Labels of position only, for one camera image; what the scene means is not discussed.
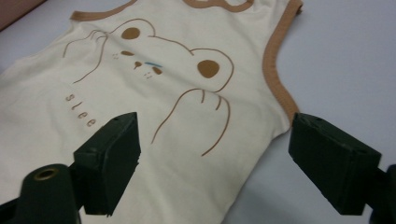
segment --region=tan trim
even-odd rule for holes
[[[120,7],[114,8],[112,10],[106,11],[106,12],[82,12],[82,11],[75,11],[72,16],[70,17],[70,20],[73,21],[98,21],[105,19],[107,17],[113,16],[121,11],[123,11],[125,8],[133,5],[137,0],[131,0],[129,3],[126,3]]]
[[[225,0],[207,0],[207,1],[199,1],[199,0],[183,0],[187,5],[196,8],[206,8],[206,7],[223,7],[231,12],[241,12],[245,11],[251,6],[253,6],[254,0],[247,0],[245,3],[239,6],[232,6],[227,3]]]
[[[302,5],[303,2],[301,0],[289,1],[285,12],[283,13],[277,27],[274,30],[274,33],[268,42],[262,59],[262,71],[265,81],[267,82],[275,98],[285,110],[289,118],[290,125],[294,113],[298,112],[299,109],[279,79],[278,73],[276,71],[276,56],[279,52],[282,41],[288,32],[289,27],[291,26],[291,23],[293,22],[297,13],[301,12]]]

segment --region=neckline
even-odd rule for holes
[[[207,7],[222,7],[230,12],[242,12],[247,10],[248,8],[253,6],[254,0],[247,0],[245,3],[242,3],[237,6],[232,6],[226,2],[226,0],[183,0],[184,3],[189,5],[190,7],[195,8],[207,8]]]

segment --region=fabric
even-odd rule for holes
[[[276,54],[301,5],[134,0],[75,12],[68,32],[0,76],[1,202],[136,111],[140,164],[113,217],[83,223],[220,223],[298,110]]]

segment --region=bear nose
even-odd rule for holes
[[[142,63],[140,63],[140,62],[135,62],[134,63],[134,69],[136,69],[136,68],[138,68],[140,66],[142,66]]]

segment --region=bear face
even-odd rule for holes
[[[175,40],[159,37],[154,26],[146,20],[130,20],[111,32],[96,31],[92,35],[96,35],[91,36],[96,44],[103,42],[103,55],[98,64],[75,83],[94,76],[101,66],[120,68],[126,65],[123,73],[127,78],[169,85],[177,82],[184,86],[184,91],[196,88],[218,92],[233,76],[233,62],[225,53],[217,49],[189,49]]]

